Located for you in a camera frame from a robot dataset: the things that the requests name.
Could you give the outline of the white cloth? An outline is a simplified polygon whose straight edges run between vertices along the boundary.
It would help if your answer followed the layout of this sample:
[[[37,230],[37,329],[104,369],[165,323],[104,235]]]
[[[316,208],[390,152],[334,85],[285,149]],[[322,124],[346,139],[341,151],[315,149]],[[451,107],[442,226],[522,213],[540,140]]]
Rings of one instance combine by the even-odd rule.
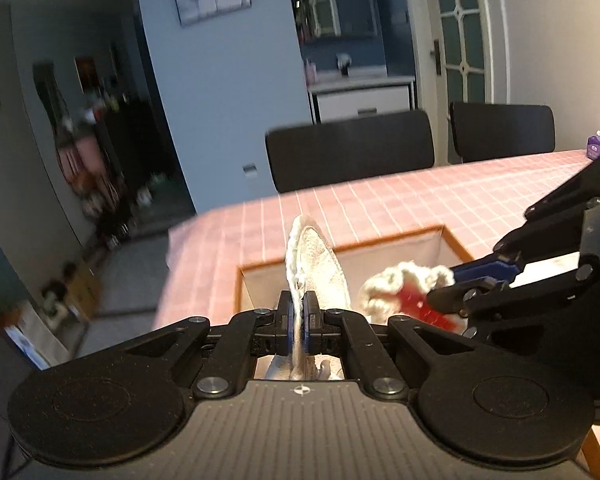
[[[351,298],[347,280],[332,248],[316,221],[302,214],[294,219],[285,255],[286,280],[292,302],[291,344],[288,356],[274,356],[267,380],[341,380],[342,365],[333,356],[309,354],[306,316],[303,304],[307,292],[314,292],[323,310],[349,310]]]

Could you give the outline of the white chunky yarn piece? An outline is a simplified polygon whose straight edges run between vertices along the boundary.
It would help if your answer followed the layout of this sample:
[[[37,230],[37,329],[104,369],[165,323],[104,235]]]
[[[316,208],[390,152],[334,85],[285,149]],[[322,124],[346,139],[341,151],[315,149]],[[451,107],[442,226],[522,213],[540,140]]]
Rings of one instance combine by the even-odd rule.
[[[452,271],[446,266],[419,266],[403,261],[388,266],[368,278],[358,292],[355,310],[373,324],[388,323],[393,315],[407,315],[417,321],[461,334],[467,321],[457,314],[442,314],[430,307],[428,292],[455,284]]]

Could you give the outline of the orange storage box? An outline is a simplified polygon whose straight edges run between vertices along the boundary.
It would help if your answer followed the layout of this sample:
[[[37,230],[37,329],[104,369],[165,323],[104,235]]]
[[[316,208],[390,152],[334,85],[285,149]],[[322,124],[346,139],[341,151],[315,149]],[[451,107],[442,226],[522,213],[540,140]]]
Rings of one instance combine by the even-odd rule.
[[[455,266],[474,260],[447,226],[426,226],[413,231],[334,248],[351,299],[355,300],[366,278],[401,261],[420,266]],[[273,309],[279,293],[287,288],[283,257],[249,263],[237,270],[233,311]]]

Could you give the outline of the black chair right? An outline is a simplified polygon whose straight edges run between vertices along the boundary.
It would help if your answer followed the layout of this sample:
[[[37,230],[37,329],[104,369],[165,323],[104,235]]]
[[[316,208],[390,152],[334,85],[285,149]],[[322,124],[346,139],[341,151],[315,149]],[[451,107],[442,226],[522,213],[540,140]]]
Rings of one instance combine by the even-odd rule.
[[[484,162],[555,151],[549,106],[452,102],[452,139],[462,162]]]

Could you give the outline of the black chair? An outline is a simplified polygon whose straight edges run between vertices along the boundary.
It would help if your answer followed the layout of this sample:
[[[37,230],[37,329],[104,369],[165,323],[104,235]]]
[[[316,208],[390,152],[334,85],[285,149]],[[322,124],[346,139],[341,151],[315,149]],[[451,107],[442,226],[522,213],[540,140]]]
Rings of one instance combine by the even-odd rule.
[[[279,193],[434,166],[422,110],[278,128],[265,135],[265,148]]]
[[[484,162],[555,151],[549,106],[452,102],[452,139],[462,162]]]

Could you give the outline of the purple tissue pack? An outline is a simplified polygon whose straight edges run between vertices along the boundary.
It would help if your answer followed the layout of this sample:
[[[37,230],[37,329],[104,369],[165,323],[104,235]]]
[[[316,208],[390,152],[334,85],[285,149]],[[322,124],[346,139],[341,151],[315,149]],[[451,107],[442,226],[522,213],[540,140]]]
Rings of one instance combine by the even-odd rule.
[[[600,130],[597,130],[592,136],[588,137],[585,145],[585,155],[589,160],[595,160],[600,157]]]

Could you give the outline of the black chair left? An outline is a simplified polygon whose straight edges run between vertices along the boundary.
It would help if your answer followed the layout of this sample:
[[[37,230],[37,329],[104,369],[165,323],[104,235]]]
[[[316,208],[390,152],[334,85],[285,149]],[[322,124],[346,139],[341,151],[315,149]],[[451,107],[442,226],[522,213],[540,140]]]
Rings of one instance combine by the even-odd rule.
[[[422,110],[278,128],[265,135],[265,148],[279,193],[434,166]]]

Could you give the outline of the white cabinet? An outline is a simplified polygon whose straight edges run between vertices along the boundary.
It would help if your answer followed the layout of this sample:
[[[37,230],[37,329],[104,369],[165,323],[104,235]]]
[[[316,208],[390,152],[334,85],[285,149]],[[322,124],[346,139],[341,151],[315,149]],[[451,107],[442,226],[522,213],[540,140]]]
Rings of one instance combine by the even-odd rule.
[[[349,118],[414,110],[414,76],[347,77],[310,84],[313,121],[338,122]]]

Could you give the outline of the dark shelf cabinet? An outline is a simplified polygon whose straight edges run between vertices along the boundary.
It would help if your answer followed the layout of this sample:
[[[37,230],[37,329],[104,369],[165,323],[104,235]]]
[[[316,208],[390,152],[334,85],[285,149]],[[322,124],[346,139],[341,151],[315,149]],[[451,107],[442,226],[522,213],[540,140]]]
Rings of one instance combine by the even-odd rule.
[[[77,107],[66,100],[50,61],[32,66],[34,88],[62,180],[98,241],[117,245],[142,234],[137,214],[176,175],[176,159],[148,100],[116,73],[99,76],[90,56],[75,58],[73,68]]]

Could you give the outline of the white glass door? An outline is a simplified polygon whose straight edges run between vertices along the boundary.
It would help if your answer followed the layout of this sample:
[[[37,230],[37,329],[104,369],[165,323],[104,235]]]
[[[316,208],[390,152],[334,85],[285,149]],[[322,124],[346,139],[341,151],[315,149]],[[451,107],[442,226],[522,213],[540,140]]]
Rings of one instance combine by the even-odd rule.
[[[431,57],[443,114],[454,101],[508,100],[503,0],[427,0]]]

